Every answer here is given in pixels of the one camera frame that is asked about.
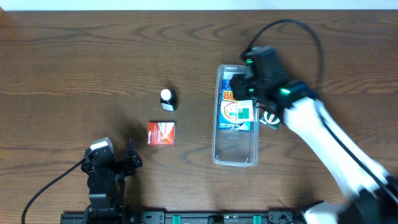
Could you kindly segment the white green medicine box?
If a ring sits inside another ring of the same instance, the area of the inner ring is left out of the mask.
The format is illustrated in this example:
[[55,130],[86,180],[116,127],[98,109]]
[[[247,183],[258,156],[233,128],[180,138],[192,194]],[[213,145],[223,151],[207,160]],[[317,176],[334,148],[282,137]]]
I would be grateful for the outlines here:
[[254,107],[252,100],[243,100],[237,102],[237,113],[239,122],[254,121]]

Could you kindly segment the blue cardboard box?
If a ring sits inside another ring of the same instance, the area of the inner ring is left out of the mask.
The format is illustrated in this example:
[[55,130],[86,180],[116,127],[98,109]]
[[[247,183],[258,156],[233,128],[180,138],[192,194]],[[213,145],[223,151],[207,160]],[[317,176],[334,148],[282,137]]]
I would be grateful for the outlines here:
[[221,89],[219,102],[218,127],[221,130],[239,130],[248,132],[253,122],[239,122],[237,113],[237,100],[233,97],[230,80],[234,72],[223,72],[221,75]]

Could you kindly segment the red medicine box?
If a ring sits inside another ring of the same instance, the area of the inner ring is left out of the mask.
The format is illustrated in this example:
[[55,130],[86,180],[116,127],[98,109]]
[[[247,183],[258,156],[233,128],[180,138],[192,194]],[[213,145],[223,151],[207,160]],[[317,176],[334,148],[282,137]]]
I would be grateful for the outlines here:
[[147,125],[147,144],[149,146],[174,146],[174,122],[150,122]]

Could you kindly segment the green round-logo box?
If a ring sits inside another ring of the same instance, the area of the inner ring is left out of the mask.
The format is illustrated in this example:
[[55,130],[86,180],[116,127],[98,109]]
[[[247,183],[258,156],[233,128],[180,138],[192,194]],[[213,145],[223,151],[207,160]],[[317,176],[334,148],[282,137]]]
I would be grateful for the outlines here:
[[273,113],[264,111],[259,120],[262,124],[270,129],[276,130],[280,125],[280,119]]

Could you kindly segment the dark bottle white cap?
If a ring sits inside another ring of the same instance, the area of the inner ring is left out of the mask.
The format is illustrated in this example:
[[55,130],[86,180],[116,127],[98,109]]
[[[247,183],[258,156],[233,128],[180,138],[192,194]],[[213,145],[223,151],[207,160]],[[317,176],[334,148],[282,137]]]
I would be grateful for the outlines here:
[[160,92],[160,104],[166,111],[177,109],[177,98],[173,90],[165,88]]

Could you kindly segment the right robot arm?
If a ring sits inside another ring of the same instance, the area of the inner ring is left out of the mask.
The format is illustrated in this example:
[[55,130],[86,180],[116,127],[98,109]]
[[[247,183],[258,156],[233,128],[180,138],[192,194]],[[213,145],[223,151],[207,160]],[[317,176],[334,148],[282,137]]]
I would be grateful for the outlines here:
[[346,198],[345,204],[322,202],[305,209],[304,223],[397,223],[396,181],[337,125],[304,82],[238,74],[230,85],[237,100],[276,103],[278,117],[324,163]]

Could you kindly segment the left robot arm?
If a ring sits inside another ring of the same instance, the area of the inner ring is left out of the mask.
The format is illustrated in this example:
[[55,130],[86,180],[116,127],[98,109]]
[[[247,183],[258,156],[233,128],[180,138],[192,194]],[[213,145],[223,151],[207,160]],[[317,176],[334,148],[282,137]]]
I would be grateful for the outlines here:
[[81,170],[88,174],[88,221],[130,223],[133,219],[134,212],[124,204],[124,178],[136,173],[142,159],[130,139],[126,153],[125,158],[116,160],[110,138],[96,140],[85,150]]

